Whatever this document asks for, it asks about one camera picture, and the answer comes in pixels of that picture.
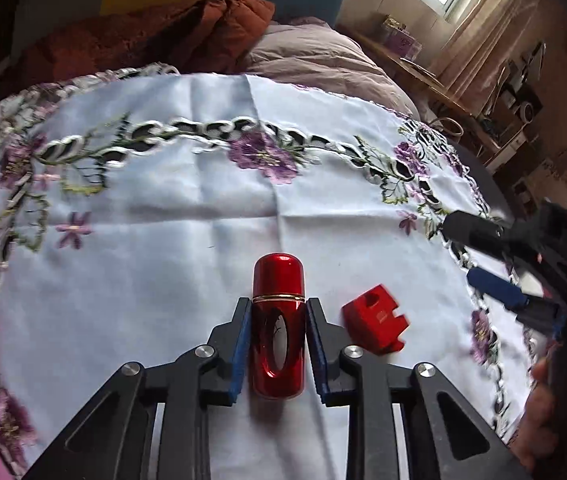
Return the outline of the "person's right hand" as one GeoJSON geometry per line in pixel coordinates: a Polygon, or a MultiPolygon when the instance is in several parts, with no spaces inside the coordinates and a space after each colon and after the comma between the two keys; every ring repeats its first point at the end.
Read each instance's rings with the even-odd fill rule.
{"type": "Polygon", "coordinates": [[[559,440],[550,428],[556,398],[548,385],[548,375],[548,360],[542,358],[532,367],[535,385],[525,402],[518,429],[508,443],[510,451],[530,473],[539,460],[555,452],[559,440]]]}

